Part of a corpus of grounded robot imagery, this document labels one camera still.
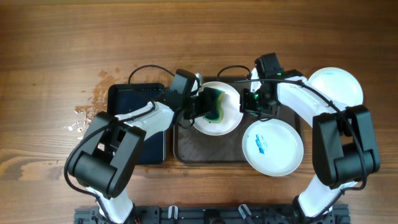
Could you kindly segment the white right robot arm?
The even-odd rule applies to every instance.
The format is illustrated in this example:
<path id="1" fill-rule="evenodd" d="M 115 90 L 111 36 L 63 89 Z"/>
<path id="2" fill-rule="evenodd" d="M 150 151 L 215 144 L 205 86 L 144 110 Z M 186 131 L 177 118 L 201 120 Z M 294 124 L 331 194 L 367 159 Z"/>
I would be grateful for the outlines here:
<path id="1" fill-rule="evenodd" d="M 263 92 L 289 107 L 312 127 L 312 164 L 315 176 L 294 198 L 290 221 L 323 220 L 347 191 L 365 188 L 377 172 L 379 158 L 372 117 L 363 104 L 361 85 L 349 72 L 335 67 L 305 78 L 296 70 L 263 72 L 254 69 L 250 95 L 264 102 Z M 283 121 L 256 121 L 242 140 L 246 160 L 270 176 L 293 172 L 303 159 L 303 142 Z"/>

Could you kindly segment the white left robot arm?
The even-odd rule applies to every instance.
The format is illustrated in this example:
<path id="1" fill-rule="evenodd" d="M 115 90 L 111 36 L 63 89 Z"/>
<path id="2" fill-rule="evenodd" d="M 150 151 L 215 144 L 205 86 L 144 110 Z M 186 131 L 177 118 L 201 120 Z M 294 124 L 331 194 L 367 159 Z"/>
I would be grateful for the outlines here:
<path id="1" fill-rule="evenodd" d="M 64 177 L 77 192 L 95 198 L 105 223 L 127 223 L 134 204 L 125 190 L 144 142 L 181 119 L 195 119 L 216 109 L 218 97 L 208 90 L 195 95 L 167 91 L 159 101 L 132 113 L 100 112 L 68 156 Z"/>

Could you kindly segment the green yellow sponge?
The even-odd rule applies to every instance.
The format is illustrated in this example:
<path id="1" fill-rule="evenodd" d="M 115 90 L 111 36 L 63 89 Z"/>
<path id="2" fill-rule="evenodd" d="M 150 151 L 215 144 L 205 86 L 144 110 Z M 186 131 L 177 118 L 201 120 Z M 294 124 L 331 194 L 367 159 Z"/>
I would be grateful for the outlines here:
<path id="1" fill-rule="evenodd" d="M 204 87 L 203 91 L 211 98 L 213 102 L 211 111 L 204 115 L 204 119 L 209 123 L 220 123 L 224 115 L 221 103 L 225 92 L 209 87 Z"/>

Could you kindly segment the white plate blue stain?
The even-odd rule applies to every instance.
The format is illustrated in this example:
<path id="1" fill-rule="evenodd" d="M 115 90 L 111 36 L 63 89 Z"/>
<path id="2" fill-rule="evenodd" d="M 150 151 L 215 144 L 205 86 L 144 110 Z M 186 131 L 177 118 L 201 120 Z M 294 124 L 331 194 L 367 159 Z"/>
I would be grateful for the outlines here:
<path id="1" fill-rule="evenodd" d="M 309 83 L 328 97 L 348 106 L 363 104 L 363 89 L 352 74 L 336 67 L 317 70 Z"/>

